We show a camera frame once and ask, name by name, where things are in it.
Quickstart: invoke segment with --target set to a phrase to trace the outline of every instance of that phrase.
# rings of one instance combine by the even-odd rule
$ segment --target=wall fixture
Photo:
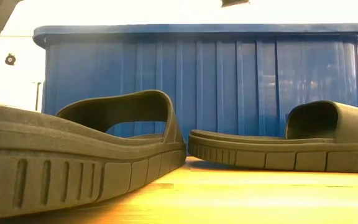
[[[16,57],[14,54],[9,53],[5,58],[5,64],[7,65],[15,65]]]
[[[249,0],[222,0],[222,7],[233,6],[236,4],[248,3]]]

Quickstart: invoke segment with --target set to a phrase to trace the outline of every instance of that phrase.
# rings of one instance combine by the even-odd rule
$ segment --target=blue storage container
[[[358,24],[46,26],[43,111],[146,89],[168,93],[192,129],[283,136],[292,108],[314,100],[358,106]],[[119,124],[117,136],[162,133]]]

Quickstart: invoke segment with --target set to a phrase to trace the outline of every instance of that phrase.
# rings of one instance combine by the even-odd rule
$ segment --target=ribbed plastic side
[[[145,89],[168,93],[181,130],[283,136],[295,106],[333,100],[358,106],[357,40],[313,36],[254,39],[133,37],[47,46],[44,112],[89,97]],[[161,123],[110,133],[162,133]]]

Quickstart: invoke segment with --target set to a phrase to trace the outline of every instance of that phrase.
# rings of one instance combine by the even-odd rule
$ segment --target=wooden surface
[[[188,157],[122,197],[0,223],[358,223],[358,174],[240,170]]]

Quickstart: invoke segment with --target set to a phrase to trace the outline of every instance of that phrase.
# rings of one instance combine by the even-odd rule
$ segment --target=slide sandal
[[[189,153],[239,167],[358,172],[358,108],[332,101],[297,106],[286,137],[254,137],[193,130]]]
[[[120,138],[130,121],[165,121],[164,134]],[[184,164],[168,95],[146,90],[81,100],[50,116],[0,105],[0,218],[113,198]]]

